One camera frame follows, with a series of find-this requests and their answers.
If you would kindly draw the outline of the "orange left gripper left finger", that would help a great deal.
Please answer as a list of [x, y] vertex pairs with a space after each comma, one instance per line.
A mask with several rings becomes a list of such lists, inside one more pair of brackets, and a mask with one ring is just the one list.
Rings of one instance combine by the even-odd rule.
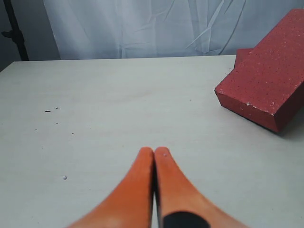
[[116, 188], [70, 228], [150, 228], [153, 208], [154, 153], [142, 147]]

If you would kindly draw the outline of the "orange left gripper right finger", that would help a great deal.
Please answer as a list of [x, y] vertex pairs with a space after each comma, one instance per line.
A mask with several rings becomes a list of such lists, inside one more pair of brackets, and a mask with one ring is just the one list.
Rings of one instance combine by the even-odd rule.
[[206, 198], [180, 170], [166, 147], [154, 152], [157, 213], [160, 228], [210, 228], [202, 215]]

